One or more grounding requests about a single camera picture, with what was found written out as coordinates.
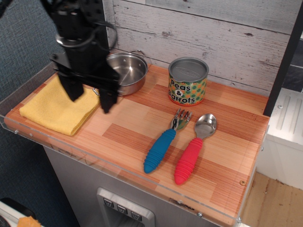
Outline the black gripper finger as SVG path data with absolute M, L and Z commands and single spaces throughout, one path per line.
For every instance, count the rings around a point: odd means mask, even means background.
M 59 80 L 71 101 L 76 101 L 84 93 L 81 82 L 59 75 Z
M 117 103 L 118 86 L 101 87 L 99 89 L 99 99 L 104 113 L 109 113 L 112 106 Z

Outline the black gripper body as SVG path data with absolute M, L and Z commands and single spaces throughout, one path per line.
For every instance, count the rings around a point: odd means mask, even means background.
M 58 75 L 97 89 L 119 86 L 119 75 L 107 63 L 109 46 L 106 35 L 74 39 L 57 35 L 56 41 L 64 48 L 63 53 L 51 57 Z

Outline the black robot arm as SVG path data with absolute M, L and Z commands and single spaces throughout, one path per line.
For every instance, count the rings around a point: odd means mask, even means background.
M 54 22 L 57 43 L 64 53 L 53 54 L 60 82 L 70 100 L 84 93 L 84 85 L 99 91 L 101 108 L 108 113 L 116 104 L 119 75 L 109 66 L 110 53 L 106 21 L 101 0 L 43 0 L 42 5 Z

